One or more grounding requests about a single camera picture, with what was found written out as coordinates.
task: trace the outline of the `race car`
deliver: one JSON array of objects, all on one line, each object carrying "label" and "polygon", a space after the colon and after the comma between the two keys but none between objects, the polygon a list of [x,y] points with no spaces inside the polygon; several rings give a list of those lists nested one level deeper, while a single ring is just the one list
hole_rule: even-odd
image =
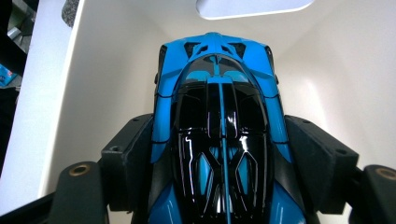
[{"label": "race car", "polygon": [[155,83],[149,223],[305,223],[268,46],[179,39]]}]

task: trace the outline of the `blue toy car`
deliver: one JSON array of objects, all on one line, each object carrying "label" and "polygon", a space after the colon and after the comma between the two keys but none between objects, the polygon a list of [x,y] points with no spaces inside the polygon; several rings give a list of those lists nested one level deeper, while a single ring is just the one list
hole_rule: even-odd
[{"label": "blue toy car", "polygon": [[152,182],[149,223],[305,223],[275,176],[276,157],[293,158],[268,46],[179,39],[162,46],[155,79],[150,162],[169,177]]}]

